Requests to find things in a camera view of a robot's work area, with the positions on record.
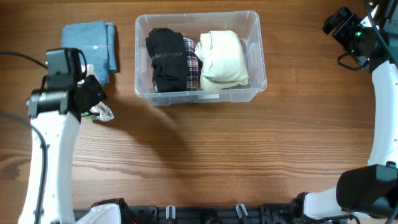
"folded blue garment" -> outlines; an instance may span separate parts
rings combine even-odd
[[[94,74],[101,85],[107,84],[109,75],[117,70],[113,22],[98,21],[67,25],[62,30],[61,45],[82,50],[87,63],[94,65]]]

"plaid shirt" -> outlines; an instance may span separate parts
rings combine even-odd
[[[199,73],[199,59],[195,55],[195,46],[197,43],[191,39],[184,37],[185,50],[187,51],[187,63],[188,63],[188,81],[187,91],[198,90],[198,73]],[[152,71],[152,84],[154,85],[155,93],[158,92],[155,81],[155,75]]]

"plastic bin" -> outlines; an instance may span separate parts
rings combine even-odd
[[[200,34],[211,30],[232,30],[241,40],[248,68],[249,83],[216,91],[154,93],[151,59],[145,38],[153,28],[168,27],[184,37],[200,41]],[[141,15],[136,19],[135,91],[156,106],[172,103],[248,102],[267,87],[259,15],[254,11],[197,14]]]

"wood surface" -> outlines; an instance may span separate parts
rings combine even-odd
[[[303,191],[334,187],[344,171],[366,166],[371,152],[371,74],[338,66],[343,49],[321,30],[341,6],[364,16],[355,0],[0,4],[0,50],[44,62],[46,50],[60,47],[65,25],[116,24],[119,72],[105,86],[116,119],[81,124],[75,208],[115,197],[160,207],[285,203]],[[244,10],[260,16],[266,91],[249,103],[162,108],[136,96],[137,16]],[[43,75],[29,61],[1,56],[0,110],[27,117],[26,100]],[[31,136],[14,121],[0,118],[0,124],[0,223],[15,223],[27,190]]]

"folded clothing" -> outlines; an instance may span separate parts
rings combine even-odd
[[[185,91],[188,64],[182,34],[169,28],[154,28],[145,41],[158,92]]]
[[[187,91],[197,91],[200,77],[201,63],[198,57],[195,55],[196,42],[185,38],[185,51],[187,52],[187,64],[188,64],[188,78],[187,78]],[[155,75],[153,73],[152,83],[154,85],[155,93],[158,92]]]
[[[202,90],[220,90],[248,84],[249,75],[242,45],[233,31],[201,34],[195,54],[203,62],[200,77]]]
[[[109,82],[109,75],[116,72],[113,23],[85,22],[70,24],[62,29],[62,47],[74,47],[83,51],[88,64],[95,67],[95,75],[101,85]]]

